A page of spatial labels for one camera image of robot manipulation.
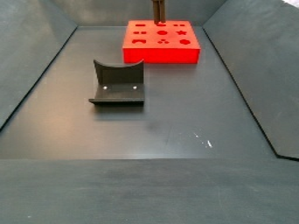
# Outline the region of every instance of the black curved object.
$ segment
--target black curved object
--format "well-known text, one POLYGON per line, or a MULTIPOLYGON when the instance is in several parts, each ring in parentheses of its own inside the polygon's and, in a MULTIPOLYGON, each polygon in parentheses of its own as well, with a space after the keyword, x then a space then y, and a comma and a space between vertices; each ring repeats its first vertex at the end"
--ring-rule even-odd
POLYGON ((133 66, 109 66, 94 60, 98 72, 98 93, 94 104, 145 103, 145 62, 133 66))

